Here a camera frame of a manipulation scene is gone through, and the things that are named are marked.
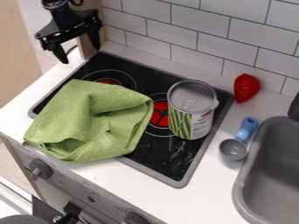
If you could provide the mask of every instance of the countertop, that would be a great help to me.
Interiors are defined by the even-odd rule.
[[[106,42],[101,50],[149,67],[206,81],[214,87],[233,91],[233,80],[195,67],[111,42]],[[71,64],[67,66],[58,64],[1,108],[0,132],[22,143],[24,133],[32,123],[32,119],[27,115],[30,107],[84,63],[78,50],[70,54],[70,61]],[[219,156],[219,144],[224,139],[234,136],[244,117],[253,116],[261,123],[272,116],[285,116],[292,100],[286,95],[263,89],[246,103],[234,103],[190,183],[183,189],[169,187],[114,159],[87,164],[64,164],[64,166],[168,224],[247,223],[234,208],[231,196],[233,182],[241,163],[223,162]]]

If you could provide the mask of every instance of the green towel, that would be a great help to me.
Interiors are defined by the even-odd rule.
[[[152,100],[117,85],[71,80],[52,98],[24,136],[67,163],[132,152],[147,127]]]

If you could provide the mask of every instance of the tile backsplash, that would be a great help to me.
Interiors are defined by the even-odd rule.
[[[101,0],[110,41],[299,91],[299,0]]]

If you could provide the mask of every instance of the sink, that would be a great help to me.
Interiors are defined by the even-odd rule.
[[[249,223],[299,223],[299,122],[272,117],[260,127],[233,185]]]

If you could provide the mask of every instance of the gray bowl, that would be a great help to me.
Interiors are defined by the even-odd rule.
[[[224,140],[219,151],[221,156],[229,162],[239,162],[247,156],[247,147],[236,139]]]

